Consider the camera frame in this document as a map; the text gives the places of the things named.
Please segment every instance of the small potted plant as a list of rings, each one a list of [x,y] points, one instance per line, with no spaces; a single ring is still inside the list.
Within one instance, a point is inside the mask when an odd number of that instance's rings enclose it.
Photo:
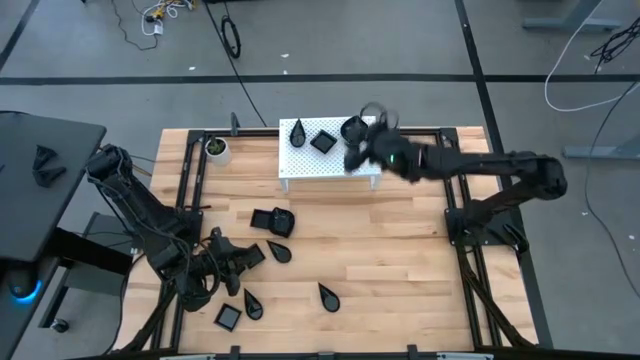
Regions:
[[[205,151],[214,165],[225,166],[231,161],[229,144],[222,138],[211,137],[205,145]]]

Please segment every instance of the white pot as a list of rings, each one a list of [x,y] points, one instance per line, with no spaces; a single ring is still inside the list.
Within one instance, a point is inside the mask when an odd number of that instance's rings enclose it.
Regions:
[[[223,138],[216,138],[216,140],[220,140],[224,142],[224,151],[218,155],[209,154],[209,151],[206,150],[209,148],[209,144],[211,140],[207,141],[205,144],[205,152],[207,153],[207,157],[211,160],[211,162],[216,166],[226,166],[231,161],[231,150],[229,149],[229,144]]]

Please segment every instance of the blue light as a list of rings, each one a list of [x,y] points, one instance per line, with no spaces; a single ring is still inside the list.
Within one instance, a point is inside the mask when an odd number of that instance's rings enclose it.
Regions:
[[[17,298],[17,297],[13,297],[14,299],[16,299],[16,302],[18,304],[31,304],[33,302],[33,300],[36,298],[36,295],[38,295],[38,293],[40,292],[40,288],[42,287],[42,281],[38,280],[38,282],[36,283],[36,289],[33,290],[33,292],[23,298]]]

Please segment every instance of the wooden table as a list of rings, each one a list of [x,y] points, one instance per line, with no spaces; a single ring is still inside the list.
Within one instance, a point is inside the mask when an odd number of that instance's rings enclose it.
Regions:
[[[187,133],[163,131],[153,171],[152,192],[171,206]],[[463,152],[488,151],[482,127],[460,127],[458,134]],[[277,174],[277,138],[226,140],[232,162],[224,168],[207,166],[201,205],[212,208],[204,212],[202,236],[220,226],[237,246],[259,244],[267,259],[245,272],[241,282],[262,302],[265,313],[259,321],[243,314],[232,333],[218,327],[213,321],[222,303],[244,309],[242,290],[228,297],[221,287],[205,307],[185,313],[180,353],[228,353],[232,345],[240,345],[243,353],[404,352],[407,344],[416,344],[419,351],[473,348],[457,258],[447,240],[442,181],[411,185],[384,174],[372,192],[366,179],[300,180],[284,194]],[[192,169],[198,154],[196,149]],[[494,177],[469,176],[468,181],[474,198],[498,191]],[[254,208],[275,206],[296,216],[291,238],[276,239],[291,249],[289,264],[271,256],[265,242],[273,239],[270,233],[249,227]],[[496,303],[524,337],[536,342],[516,256],[506,246],[483,250]],[[337,313],[322,308],[317,282],[340,297]],[[138,263],[129,279],[116,349],[140,329],[157,303],[159,288],[146,261]],[[488,343],[484,309],[476,303]],[[172,320],[170,309],[164,346]]]

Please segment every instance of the white pegboard shelf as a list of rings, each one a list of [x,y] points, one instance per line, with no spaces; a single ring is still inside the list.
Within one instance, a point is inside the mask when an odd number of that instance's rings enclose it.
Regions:
[[[279,159],[278,174],[282,188],[288,191],[288,181],[295,179],[336,179],[344,177],[369,177],[374,189],[379,180],[381,170],[378,165],[372,165],[367,160],[352,174],[344,171],[344,154],[346,145],[340,135],[340,127],[349,117],[301,118],[306,134],[306,141],[300,148],[289,142],[289,134],[298,119],[280,119],[279,126]],[[363,120],[371,124],[374,116],[364,116]],[[311,146],[311,140],[324,130],[335,137],[338,142],[323,154]]]

